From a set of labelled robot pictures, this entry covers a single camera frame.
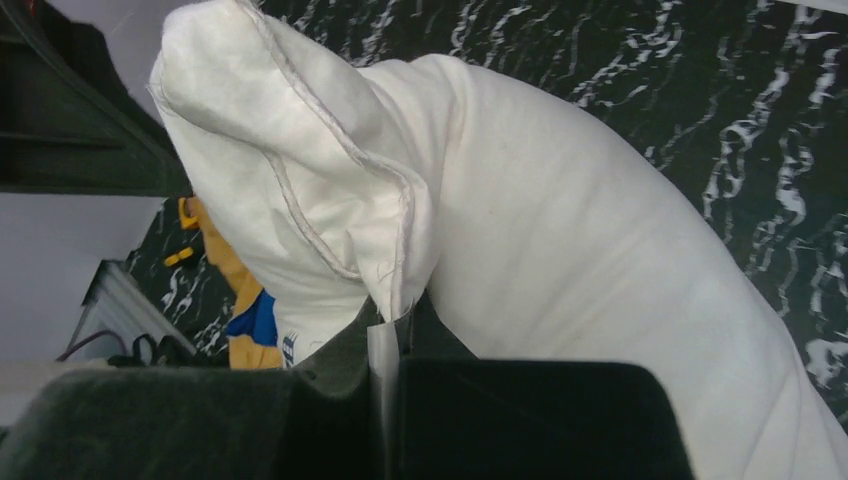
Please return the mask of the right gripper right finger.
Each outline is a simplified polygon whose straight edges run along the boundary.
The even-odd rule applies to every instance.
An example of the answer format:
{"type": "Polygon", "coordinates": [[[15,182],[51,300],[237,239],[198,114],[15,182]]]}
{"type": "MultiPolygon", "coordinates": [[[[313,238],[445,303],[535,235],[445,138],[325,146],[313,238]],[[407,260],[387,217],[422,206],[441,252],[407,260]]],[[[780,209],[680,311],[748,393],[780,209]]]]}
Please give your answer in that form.
{"type": "Polygon", "coordinates": [[[482,360],[423,297],[401,338],[402,479],[690,479],[668,396],[626,363],[482,360]]]}

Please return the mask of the aluminium frame rail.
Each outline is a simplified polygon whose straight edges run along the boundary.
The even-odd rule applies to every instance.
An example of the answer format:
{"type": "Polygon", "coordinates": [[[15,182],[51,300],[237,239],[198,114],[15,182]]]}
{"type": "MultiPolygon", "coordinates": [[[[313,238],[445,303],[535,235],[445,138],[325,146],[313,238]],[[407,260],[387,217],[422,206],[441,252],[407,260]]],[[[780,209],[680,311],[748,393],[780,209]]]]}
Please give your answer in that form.
{"type": "Polygon", "coordinates": [[[149,334],[159,342],[175,337],[192,353],[193,344],[142,293],[119,262],[103,262],[83,302],[83,313],[62,360],[81,361],[129,354],[133,341],[149,334]]]}

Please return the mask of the yellow tape measure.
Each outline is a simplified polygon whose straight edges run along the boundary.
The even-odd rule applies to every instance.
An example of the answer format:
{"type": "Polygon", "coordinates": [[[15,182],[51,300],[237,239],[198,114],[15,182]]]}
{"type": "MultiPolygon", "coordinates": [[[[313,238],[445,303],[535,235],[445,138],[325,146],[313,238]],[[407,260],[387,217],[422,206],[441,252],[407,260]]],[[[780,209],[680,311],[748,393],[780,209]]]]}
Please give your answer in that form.
{"type": "Polygon", "coordinates": [[[195,197],[180,197],[177,201],[179,224],[182,230],[197,230],[198,216],[195,213],[195,197]]]}

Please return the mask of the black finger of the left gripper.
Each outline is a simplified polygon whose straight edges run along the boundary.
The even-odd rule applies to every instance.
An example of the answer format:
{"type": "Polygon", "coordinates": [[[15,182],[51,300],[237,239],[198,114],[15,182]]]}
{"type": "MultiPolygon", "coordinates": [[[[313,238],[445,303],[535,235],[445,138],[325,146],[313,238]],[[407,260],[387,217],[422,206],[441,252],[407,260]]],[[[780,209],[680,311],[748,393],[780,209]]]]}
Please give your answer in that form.
{"type": "Polygon", "coordinates": [[[45,1],[1,4],[1,190],[191,192],[168,135],[130,96],[101,31],[45,1]]]}

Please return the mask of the white pillow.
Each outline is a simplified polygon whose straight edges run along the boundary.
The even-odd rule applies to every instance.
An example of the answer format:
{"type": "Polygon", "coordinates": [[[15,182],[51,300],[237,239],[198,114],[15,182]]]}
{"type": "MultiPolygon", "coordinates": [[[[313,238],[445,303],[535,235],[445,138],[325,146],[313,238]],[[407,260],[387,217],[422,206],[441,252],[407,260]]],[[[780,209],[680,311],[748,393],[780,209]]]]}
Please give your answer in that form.
{"type": "Polygon", "coordinates": [[[690,202],[587,112],[445,55],[356,68],[248,1],[170,13],[150,91],[302,362],[429,293],[483,358],[656,374],[700,479],[843,479],[847,436],[690,202]]]}

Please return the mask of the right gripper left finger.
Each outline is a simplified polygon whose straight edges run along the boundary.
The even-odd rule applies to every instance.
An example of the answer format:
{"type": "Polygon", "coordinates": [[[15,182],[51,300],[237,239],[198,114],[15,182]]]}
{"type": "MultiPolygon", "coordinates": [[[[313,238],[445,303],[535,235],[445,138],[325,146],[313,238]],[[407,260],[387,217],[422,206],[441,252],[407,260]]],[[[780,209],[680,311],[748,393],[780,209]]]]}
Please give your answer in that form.
{"type": "Polygon", "coordinates": [[[372,301],[291,369],[79,370],[1,443],[5,479],[368,479],[372,301]]]}

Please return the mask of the yellow black screwdriver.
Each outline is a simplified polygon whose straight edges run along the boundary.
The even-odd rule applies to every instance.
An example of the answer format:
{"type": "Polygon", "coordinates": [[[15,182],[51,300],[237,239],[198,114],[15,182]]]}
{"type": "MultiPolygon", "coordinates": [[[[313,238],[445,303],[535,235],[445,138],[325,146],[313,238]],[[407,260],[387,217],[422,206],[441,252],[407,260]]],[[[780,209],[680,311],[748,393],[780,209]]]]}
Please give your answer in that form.
{"type": "Polygon", "coordinates": [[[163,259],[163,265],[167,268],[176,268],[195,257],[193,247],[184,247],[163,259]]]}

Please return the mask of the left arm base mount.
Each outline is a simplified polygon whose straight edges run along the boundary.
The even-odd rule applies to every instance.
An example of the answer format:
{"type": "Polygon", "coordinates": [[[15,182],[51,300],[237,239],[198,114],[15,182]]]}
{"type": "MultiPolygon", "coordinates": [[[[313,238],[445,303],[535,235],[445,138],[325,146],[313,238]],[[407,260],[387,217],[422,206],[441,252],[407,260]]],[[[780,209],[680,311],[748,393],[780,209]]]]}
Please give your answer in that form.
{"type": "Polygon", "coordinates": [[[114,355],[107,360],[110,366],[118,368],[143,367],[197,367],[228,368],[227,353],[207,355],[203,352],[192,353],[175,337],[166,335],[157,342],[149,334],[137,337],[132,343],[130,354],[114,355]]]}

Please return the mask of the yellow and blue pillowcase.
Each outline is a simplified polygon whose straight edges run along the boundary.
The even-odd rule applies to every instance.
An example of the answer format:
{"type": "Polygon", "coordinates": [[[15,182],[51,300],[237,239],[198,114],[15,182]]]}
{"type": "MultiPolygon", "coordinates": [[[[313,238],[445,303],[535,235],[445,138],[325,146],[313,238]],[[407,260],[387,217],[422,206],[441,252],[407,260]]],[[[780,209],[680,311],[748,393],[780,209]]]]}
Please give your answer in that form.
{"type": "Polygon", "coordinates": [[[215,266],[235,294],[232,316],[226,325],[229,366],[233,369],[275,369],[284,366],[278,346],[275,299],[218,232],[204,205],[196,197],[186,201],[187,212],[197,220],[208,262],[215,266]]]}

